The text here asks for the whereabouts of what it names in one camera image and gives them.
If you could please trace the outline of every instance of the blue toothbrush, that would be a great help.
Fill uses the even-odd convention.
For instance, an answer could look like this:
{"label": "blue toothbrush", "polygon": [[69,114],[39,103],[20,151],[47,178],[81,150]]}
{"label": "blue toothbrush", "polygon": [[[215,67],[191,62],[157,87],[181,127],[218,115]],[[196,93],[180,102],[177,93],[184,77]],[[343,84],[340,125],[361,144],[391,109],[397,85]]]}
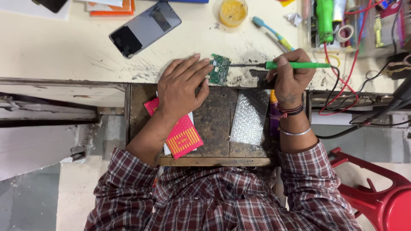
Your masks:
{"label": "blue toothbrush", "polygon": [[259,18],[254,16],[253,17],[253,22],[256,26],[258,27],[265,27],[268,30],[270,30],[271,32],[273,32],[275,34],[275,36],[278,38],[278,42],[283,45],[287,50],[289,51],[294,51],[295,49],[287,42],[287,40],[285,40],[284,37],[282,37],[279,33],[277,33],[275,30],[273,30],[271,27],[269,27],[267,24],[264,23],[264,21]]}

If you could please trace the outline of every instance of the metal bangle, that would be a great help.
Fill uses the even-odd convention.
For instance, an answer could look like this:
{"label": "metal bangle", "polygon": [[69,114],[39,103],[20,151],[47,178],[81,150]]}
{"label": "metal bangle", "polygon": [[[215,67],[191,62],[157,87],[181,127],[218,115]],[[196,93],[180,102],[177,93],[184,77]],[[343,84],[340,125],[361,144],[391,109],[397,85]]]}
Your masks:
{"label": "metal bangle", "polygon": [[305,132],[301,132],[301,133],[289,133],[289,132],[285,132],[285,131],[280,127],[280,124],[278,124],[278,129],[279,129],[282,133],[284,133],[284,134],[286,134],[286,135],[289,135],[289,136],[302,136],[302,135],[306,134],[307,132],[309,132],[309,131],[311,130],[311,125],[309,126],[309,128],[308,128]]}

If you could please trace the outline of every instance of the right hand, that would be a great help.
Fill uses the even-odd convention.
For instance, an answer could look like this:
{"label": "right hand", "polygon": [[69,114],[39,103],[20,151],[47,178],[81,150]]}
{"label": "right hand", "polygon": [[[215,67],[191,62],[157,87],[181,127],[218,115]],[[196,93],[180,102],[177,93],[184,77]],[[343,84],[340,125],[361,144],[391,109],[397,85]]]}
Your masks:
{"label": "right hand", "polygon": [[293,109],[301,104],[302,93],[315,73],[315,69],[312,68],[293,69],[289,61],[311,62],[303,49],[282,54],[273,60],[273,62],[277,62],[278,68],[270,70],[266,79],[270,81],[278,73],[275,82],[275,96],[283,109]]}

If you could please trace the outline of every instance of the yellow jar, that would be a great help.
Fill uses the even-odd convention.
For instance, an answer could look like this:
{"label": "yellow jar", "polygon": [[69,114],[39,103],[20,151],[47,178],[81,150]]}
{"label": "yellow jar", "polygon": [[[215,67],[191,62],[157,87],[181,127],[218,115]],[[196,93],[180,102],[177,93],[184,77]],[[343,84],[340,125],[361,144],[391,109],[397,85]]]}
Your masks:
{"label": "yellow jar", "polygon": [[223,0],[220,5],[221,22],[229,27],[240,25],[248,14],[248,6],[244,0]]}

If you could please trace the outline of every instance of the table surface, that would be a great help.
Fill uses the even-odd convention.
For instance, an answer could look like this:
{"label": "table surface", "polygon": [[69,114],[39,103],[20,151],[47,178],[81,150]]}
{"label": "table surface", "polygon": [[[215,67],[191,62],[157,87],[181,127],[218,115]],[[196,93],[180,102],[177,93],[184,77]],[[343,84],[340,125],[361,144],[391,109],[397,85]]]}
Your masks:
{"label": "table surface", "polygon": [[[144,103],[156,97],[157,87],[136,84],[131,88],[130,139],[150,119]],[[204,145],[174,160],[162,153],[162,166],[266,166],[277,165],[277,142],[270,137],[269,119],[264,124],[261,145],[230,142],[231,125],[237,103],[238,89],[210,87],[210,94],[200,108],[193,111],[194,126]]]}
{"label": "table surface", "polygon": [[[282,7],[275,0],[248,1],[248,16],[258,16],[282,34],[295,48],[301,47],[301,26],[292,26],[284,14],[301,12],[300,1]],[[108,35],[133,17],[89,17],[83,2],[71,4],[68,21],[36,18],[0,11],[0,77],[80,81],[156,83],[161,72],[175,58],[194,53],[229,57],[233,63],[272,59],[282,52],[246,19],[237,28],[228,28],[218,19],[221,0],[208,4],[171,2],[182,23],[131,59],[125,59]],[[135,15],[154,1],[136,1]],[[323,54],[310,54],[324,62]],[[342,76],[349,73],[352,58],[339,54]],[[369,70],[381,68],[384,60],[362,59],[353,70],[350,85],[359,89]],[[330,70],[318,69],[307,87],[330,90],[336,78]],[[230,86],[255,86],[247,68],[231,68]],[[367,92],[392,93],[398,81],[379,77],[365,88]]]}

